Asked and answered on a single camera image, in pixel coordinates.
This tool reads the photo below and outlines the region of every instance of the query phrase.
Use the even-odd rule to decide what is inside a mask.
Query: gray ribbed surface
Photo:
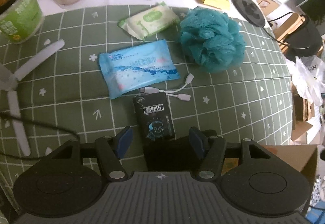
[[[229,205],[212,183],[193,179],[188,172],[135,172],[123,183],[111,183],[91,207],[73,216],[47,219],[22,215],[15,224],[303,224],[299,213],[265,219]]]

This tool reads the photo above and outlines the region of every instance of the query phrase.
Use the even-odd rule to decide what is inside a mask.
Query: white plastic bag
[[[321,93],[325,92],[323,83],[325,63],[317,56],[301,59],[296,57],[296,63],[286,59],[286,63],[298,94],[307,99],[309,103],[321,106],[323,104]]]

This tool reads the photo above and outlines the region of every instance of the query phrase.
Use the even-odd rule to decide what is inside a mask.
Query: teal bath loofah
[[[243,62],[246,43],[226,13],[196,7],[180,25],[184,53],[205,71],[221,72]]]

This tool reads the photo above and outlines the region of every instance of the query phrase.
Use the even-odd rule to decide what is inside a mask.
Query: blue wet wipes package
[[[180,78],[165,40],[101,53],[99,63],[111,99],[154,83]]]

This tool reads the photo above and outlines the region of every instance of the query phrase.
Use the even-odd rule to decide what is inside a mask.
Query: white cable connector
[[[178,99],[183,100],[183,101],[190,101],[191,95],[187,95],[187,94],[172,95],[172,93],[177,93],[177,92],[181,91],[188,84],[190,84],[193,81],[193,79],[194,79],[194,75],[189,73],[187,75],[186,79],[185,79],[185,84],[181,88],[178,88],[178,89],[173,90],[173,91],[160,90],[158,88],[146,86],[146,87],[140,88],[140,92],[145,93],[145,94],[153,94],[153,93],[165,92],[167,96],[177,97]]]

